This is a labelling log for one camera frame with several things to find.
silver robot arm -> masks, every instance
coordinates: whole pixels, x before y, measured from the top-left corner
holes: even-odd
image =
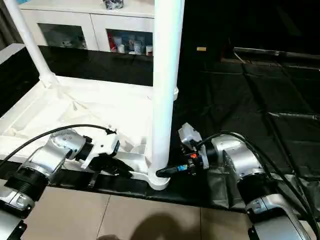
[[[120,145],[116,133],[106,134],[95,144],[91,141],[72,129],[53,133],[46,145],[38,148],[8,179],[0,188],[1,240],[21,238],[27,229],[23,220],[29,216],[66,160],[82,162],[81,168],[85,170],[95,160],[105,160],[101,159],[101,154],[116,155]]]
[[[191,156],[195,155],[198,161],[208,161],[209,156],[215,155],[220,164],[230,167],[252,222],[252,227],[248,230],[251,240],[311,239],[293,208],[277,192],[256,155],[243,141],[226,134],[213,138],[197,149],[202,138],[188,123],[179,130],[179,137],[182,144],[191,150]]]

white stand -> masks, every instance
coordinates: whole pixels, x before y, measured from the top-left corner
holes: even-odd
[[[76,80],[74,78],[56,76],[52,73],[28,29],[16,0],[4,0],[4,3],[39,72],[39,79],[46,88],[59,85],[60,81],[62,85],[72,84],[74,82],[75,84],[82,84],[84,86],[88,85],[88,88],[91,88],[91,86],[89,86],[91,82],[87,82],[85,79],[77,78],[78,80]],[[169,160],[173,101],[178,95],[176,85],[184,5],[185,0],[155,0],[152,144],[151,149],[149,147],[149,150],[151,150],[151,159],[149,161],[151,165],[148,164],[145,157],[141,159],[141,155],[134,152],[121,152],[119,156],[117,156],[128,165],[134,162],[138,167],[134,168],[133,178],[147,181],[155,190],[165,189],[170,180],[168,178],[156,177],[156,171],[165,168]],[[91,85],[96,86],[99,85],[99,83],[92,82]],[[117,90],[124,89],[125,91],[129,89],[132,92],[140,91],[139,89],[141,89],[141,91],[148,91],[143,87],[139,88],[138,86],[122,83],[105,82],[103,86],[110,86]],[[24,98],[33,98],[33,96],[31,96],[32,91],[36,92],[37,90],[31,90]],[[16,112],[19,105],[22,105],[22,103],[18,102],[16,104]]]

tile floor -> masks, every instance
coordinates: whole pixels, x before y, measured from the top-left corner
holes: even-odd
[[[26,223],[24,240],[248,240],[250,226],[240,213],[52,187]]]

white cabinet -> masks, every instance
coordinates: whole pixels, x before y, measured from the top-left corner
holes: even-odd
[[[98,50],[90,14],[22,10],[38,45]]]
[[[154,0],[128,0],[107,10],[102,0],[31,0],[20,5],[38,45],[125,53],[152,49]]]

white vertical tube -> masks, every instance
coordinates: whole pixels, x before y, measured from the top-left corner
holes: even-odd
[[[155,0],[153,57],[152,163],[150,185],[164,189],[169,180],[156,171],[169,160],[173,92],[177,85],[185,0]]]
[[[53,82],[56,82],[56,76],[48,67],[48,64],[42,55],[34,36],[30,32],[27,23],[21,13],[21,10],[18,6],[17,0],[4,0],[4,3],[12,17],[12,20],[20,33],[20,36],[27,48],[38,72],[40,75],[40,80],[43,81],[45,86],[50,85]]]

